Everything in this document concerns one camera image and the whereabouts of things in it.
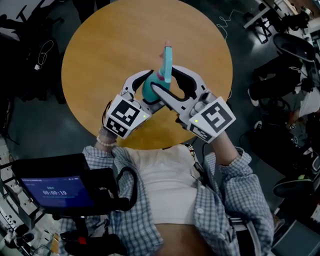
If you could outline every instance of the blue checkered shirt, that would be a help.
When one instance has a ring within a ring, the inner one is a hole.
[[[218,256],[239,256],[239,245],[235,230],[229,223],[228,214],[237,214],[245,220],[252,221],[261,245],[262,256],[267,256],[272,245],[274,225],[273,219],[260,187],[258,177],[248,166],[251,157],[241,148],[237,148],[239,156],[229,166],[216,163],[214,153],[206,155],[203,168],[208,173],[209,186],[197,184],[194,225]],[[127,150],[115,147],[112,154],[87,146],[83,154],[90,169],[130,167],[137,173],[138,192],[136,204],[129,211],[112,211],[109,234],[116,234],[126,247],[129,256],[151,256],[163,245],[163,239],[157,231],[152,217],[149,198],[143,181],[137,172]],[[215,170],[222,174],[220,187],[214,181]],[[131,198],[133,177],[124,172],[119,181],[119,196]],[[100,216],[88,216],[88,229],[101,221]],[[60,233],[75,230],[71,219],[60,220]],[[64,242],[59,242],[61,256],[68,255]]]

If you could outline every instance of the teal spray bottle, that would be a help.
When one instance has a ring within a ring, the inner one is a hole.
[[[171,84],[171,72],[172,72],[172,47],[170,42],[165,42],[163,52],[163,64],[162,67],[157,71],[148,76],[142,87],[143,98],[152,103],[159,100],[158,95],[154,93],[151,88],[151,83],[162,85],[166,89],[170,90]]]

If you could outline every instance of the rolled-up sleeve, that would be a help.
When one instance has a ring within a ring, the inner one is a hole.
[[[102,169],[102,168],[112,168],[114,158],[110,153],[97,149],[93,146],[87,146],[84,148],[83,152],[86,162],[89,168],[92,169]],[[88,216],[86,217],[85,223],[88,229],[94,227],[97,223],[101,221],[100,216]],[[60,219],[59,234],[67,231],[75,230],[76,224],[70,218]],[[67,256],[69,255],[65,250],[65,243],[59,239],[59,255]]]
[[[263,256],[270,252],[274,223],[258,177],[249,167],[251,157],[242,148],[228,166],[217,165],[222,174],[220,191],[227,213],[237,213],[251,220],[259,237]]]

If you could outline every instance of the tabletop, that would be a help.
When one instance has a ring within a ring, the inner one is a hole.
[[[233,78],[228,46],[218,28],[200,11],[178,0],[118,0],[96,11],[75,32],[62,64],[62,87],[76,119],[98,135],[109,101],[125,80],[143,70],[157,71],[165,41],[173,64],[198,73],[206,86],[227,100]],[[184,93],[172,79],[170,90]],[[142,99],[141,87],[135,97]],[[192,137],[163,107],[118,145],[149,150],[167,148]]]

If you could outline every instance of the display screen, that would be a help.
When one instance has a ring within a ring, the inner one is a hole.
[[[79,176],[55,178],[22,178],[31,196],[43,207],[92,207]]]

